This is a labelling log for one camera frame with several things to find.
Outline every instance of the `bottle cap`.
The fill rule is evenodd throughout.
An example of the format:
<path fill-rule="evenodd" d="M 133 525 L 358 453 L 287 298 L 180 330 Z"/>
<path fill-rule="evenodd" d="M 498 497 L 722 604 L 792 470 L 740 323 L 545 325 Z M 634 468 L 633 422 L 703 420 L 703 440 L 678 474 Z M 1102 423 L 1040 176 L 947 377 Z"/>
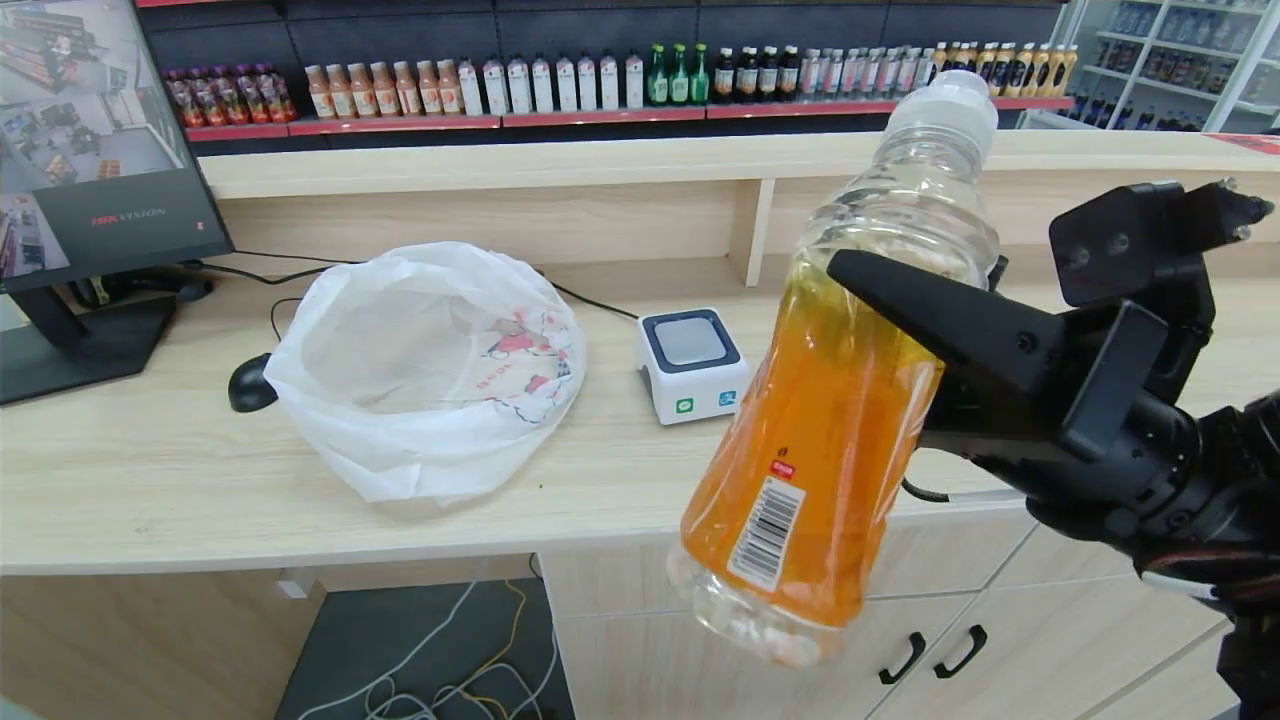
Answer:
<path fill-rule="evenodd" d="M 997 120 L 987 81 L 969 70 L 947 70 L 897 104 L 884 137 L 911 128 L 945 129 L 973 142 L 984 163 Z"/>

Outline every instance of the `plastic bag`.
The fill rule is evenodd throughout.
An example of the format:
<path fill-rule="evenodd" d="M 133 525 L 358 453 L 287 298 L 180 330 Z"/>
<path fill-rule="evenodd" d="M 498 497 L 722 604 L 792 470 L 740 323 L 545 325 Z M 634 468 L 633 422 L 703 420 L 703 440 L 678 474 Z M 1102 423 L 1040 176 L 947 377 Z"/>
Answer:
<path fill-rule="evenodd" d="M 462 242 L 325 270 L 265 375 L 298 432 L 369 502 L 502 486 L 582 384 L 573 311 L 527 264 Z"/>

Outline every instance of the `monitor screen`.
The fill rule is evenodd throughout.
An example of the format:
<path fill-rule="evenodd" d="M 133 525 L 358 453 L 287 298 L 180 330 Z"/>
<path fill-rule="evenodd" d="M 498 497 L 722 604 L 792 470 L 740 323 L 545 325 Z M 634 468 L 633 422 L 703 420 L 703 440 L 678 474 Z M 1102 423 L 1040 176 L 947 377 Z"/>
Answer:
<path fill-rule="evenodd" d="M 0 292 L 232 250 L 132 0 L 0 0 Z"/>

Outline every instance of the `computer mouse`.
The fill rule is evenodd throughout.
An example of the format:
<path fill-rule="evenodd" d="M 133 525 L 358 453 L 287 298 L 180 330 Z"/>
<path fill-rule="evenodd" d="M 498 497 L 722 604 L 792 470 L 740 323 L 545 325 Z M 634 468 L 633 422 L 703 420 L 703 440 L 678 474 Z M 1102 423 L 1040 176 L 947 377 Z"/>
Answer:
<path fill-rule="evenodd" d="M 271 359 L 270 352 L 264 352 L 257 357 L 250 357 L 241 363 L 239 368 L 232 373 L 230 382 L 227 383 L 227 397 L 232 401 L 232 410 L 237 413 L 253 413 L 275 402 L 275 388 L 262 377 L 266 361 Z"/>

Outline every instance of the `black handle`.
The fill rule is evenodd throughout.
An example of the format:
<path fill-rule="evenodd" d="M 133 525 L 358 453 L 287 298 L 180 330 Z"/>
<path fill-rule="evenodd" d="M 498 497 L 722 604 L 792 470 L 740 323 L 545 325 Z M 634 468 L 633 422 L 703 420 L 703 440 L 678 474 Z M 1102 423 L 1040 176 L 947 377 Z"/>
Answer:
<path fill-rule="evenodd" d="M 968 665 L 970 660 L 978 656 L 982 648 L 987 647 L 987 630 L 983 630 L 982 625 L 969 628 L 969 637 L 973 638 L 973 647 L 969 648 L 969 655 L 964 656 L 964 660 L 961 660 L 959 665 L 952 669 L 947 669 L 946 664 L 938 662 L 933 666 L 933 673 L 938 678 L 943 680 L 954 678 L 956 673 L 964 670 L 964 666 Z"/>
<path fill-rule="evenodd" d="M 920 633 L 911 633 L 906 637 L 906 639 L 911 643 L 911 657 L 906 660 L 906 665 L 904 665 L 897 673 L 890 673 L 888 667 L 881 667 L 881 683 L 892 685 L 893 683 L 901 680 L 902 675 L 906 675 L 906 671 L 910 670 L 911 666 L 915 665 L 915 661 L 924 655 L 924 647 L 927 644 L 924 642 L 924 635 Z"/>

